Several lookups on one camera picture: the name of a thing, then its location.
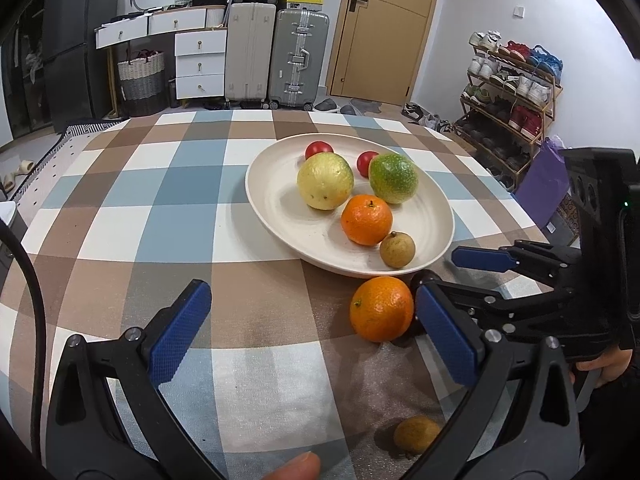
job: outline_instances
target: wooden door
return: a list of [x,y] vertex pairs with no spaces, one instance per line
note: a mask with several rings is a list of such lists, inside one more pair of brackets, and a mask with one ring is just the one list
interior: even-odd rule
[[435,0],[349,0],[331,94],[402,105]]

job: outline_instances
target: human hand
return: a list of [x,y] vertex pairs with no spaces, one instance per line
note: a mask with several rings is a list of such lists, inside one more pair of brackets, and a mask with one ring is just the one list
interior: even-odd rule
[[314,453],[298,455],[262,480],[318,480],[320,459]]
[[[602,373],[596,382],[596,388],[603,386],[604,384],[615,381],[620,375],[622,375],[633,356],[633,350],[621,350],[617,345],[605,350],[597,359],[593,361],[586,361],[583,363],[576,363],[575,367],[581,372],[588,372],[597,368],[602,368]],[[569,372],[571,382],[575,381],[575,376]]]

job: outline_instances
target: black refrigerator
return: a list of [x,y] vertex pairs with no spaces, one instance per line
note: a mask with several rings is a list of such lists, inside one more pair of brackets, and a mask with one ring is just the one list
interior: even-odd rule
[[118,0],[45,0],[44,77],[53,126],[101,119],[111,110],[106,51],[95,49],[95,29],[118,15]]

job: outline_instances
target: screw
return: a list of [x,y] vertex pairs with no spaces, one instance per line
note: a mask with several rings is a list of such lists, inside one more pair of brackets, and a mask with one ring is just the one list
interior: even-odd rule
[[81,341],[82,341],[81,335],[73,334],[71,337],[69,337],[69,339],[66,340],[66,345],[71,346],[71,348],[73,348],[74,346],[78,346]]
[[555,350],[556,348],[558,348],[560,346],[560,342],[558,341],[558,338],[553,337],[552,335],[550,335],[549,337],[547,337],[545,339],[546,345],[549,348],[552,348],[553,350]]
[[484,333],[484,338],[489,343],[497,343],[498,341],[500,341],[500,339],[502,339],[502,334],[498,332],[495,328],[492,328],[491,330],[487,330]]
[[138,339],[140,339],[141,335],[142,335],[142,330],[140,330],[137,326],[135,326],[133,328],[129,328],[124,333],[124,339],[126,339],[127,341],[137,341]]

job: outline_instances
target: cherry tomato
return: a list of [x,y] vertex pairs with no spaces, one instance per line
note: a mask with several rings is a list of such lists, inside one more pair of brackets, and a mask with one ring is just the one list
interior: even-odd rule
[[358,157],[356,166],[358,167],[358,172],[364,178],[369,178],[369,163],[371,162],[371,159],[376,155],[378,155],[378,153],[376,152],[364,152]]
[[306,147],[305,160],[311,158],[316,153],[334,152],[334,149],[330,144],[323,142],[322,140],[316,140]]

